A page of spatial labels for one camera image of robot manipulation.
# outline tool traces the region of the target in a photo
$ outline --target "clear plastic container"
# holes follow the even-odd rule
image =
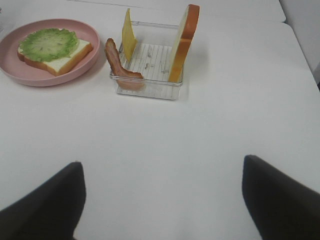
[[[118,50],[120,61],[125,69],[141,73],[143,79],[116,76],[110,71],[116,93],[177,100],[183,83],[183,69],[178,82],[168,82],[168,77],[171,48],[179,26],[140,21],[131,23],[137,44],[130,62],[126,60],[121,44]]]

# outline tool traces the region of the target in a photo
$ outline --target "bacon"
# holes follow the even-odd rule
[[[128,71],[122,67],[119,52],[112,38],[108,38],[106,41],[104,52],[114,75],[134,79],[144,78],[140,72]],[[129,80],[117,80],[117,83],[122,89],[131,91],[138,91],[145,85],[142,82],[133,82]]]

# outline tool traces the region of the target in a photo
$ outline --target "white table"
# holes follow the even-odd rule
[[[70,0],[99,5],[165,10],[181,16],[188,4],[196,4],[202,15],[240,18],[253,21],[284,22],[286,16],[279,0]]]
[[[88,4],[33,0],[16,8],[15,27],[71,18],[119,42],[126,7]],[[81,161],[79,240],[255,240],[245,155],[320,192],[320,96],[287,25],[202,15],[178,101],[117,95],[109,71],[101,48],[92,69],[62,85],[24,86],[0,72],[0,209]]]

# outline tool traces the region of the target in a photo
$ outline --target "cheese slice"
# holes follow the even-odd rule
[[[135,51],[137,44],[137,39],[132,29],[131,19],[130,19],[130,8],[127,9],[124,24],[122,27],[122,47],[124,51],[125,58],[130,62],[131,57]]]

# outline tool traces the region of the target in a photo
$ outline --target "bread slice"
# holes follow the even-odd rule
[[[168,81],[171,83],[177,83],[180,79],[182,68],[197,28],[199,11],[200,7],[198,5],[189,4],[180,22],[169,59],[171,67]]]
[[[22,49],[19,47],[17,50],[18,58],[24,61],[26,64],[37,68],[48,71],[54,76],[60,76],[68,73],[77,63],[79,63],[91,50],[93,49],[90,42],[79,39],[77,49],[70,54],[70,57],[62,57],[52,61],[32,61],[21,52]]]

